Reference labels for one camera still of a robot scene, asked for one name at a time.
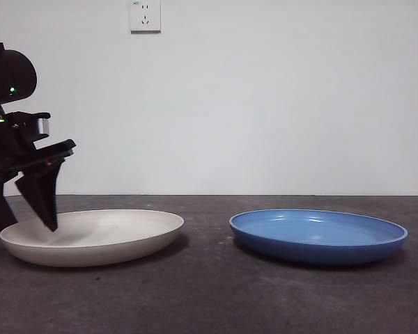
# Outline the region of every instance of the electrical socket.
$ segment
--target electrical socket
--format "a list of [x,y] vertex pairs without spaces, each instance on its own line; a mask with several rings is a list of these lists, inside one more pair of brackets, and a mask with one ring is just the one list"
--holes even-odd
[[133,0],[130,3],[130,30],[161,31],[161,0]]

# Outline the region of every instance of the concrete floor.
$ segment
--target concrete floor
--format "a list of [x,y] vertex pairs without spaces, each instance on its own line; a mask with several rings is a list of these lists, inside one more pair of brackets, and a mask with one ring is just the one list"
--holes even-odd
[[[15,196],[19,220],[33,216]],[[181,236],[131,262],[85,269],[15,259],[0,242],[0,334],[418,333],[417,196],[59,196],[58,211],[156,209]],[[266,208],[376,216],[409,231],[381,262],[334,268],[258,255],[229,218]]]

